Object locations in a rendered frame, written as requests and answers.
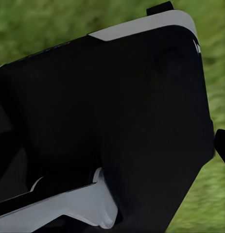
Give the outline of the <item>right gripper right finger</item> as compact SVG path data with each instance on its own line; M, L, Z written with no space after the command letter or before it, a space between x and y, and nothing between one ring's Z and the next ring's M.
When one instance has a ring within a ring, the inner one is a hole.
M225 162L225 130L222 129L217 130L215 134L213 146Z

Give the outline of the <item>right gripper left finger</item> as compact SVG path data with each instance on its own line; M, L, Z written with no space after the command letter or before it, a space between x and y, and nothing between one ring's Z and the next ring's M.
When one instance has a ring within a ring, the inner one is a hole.
M20 148L21 141L16 129L0 133L0 180Z

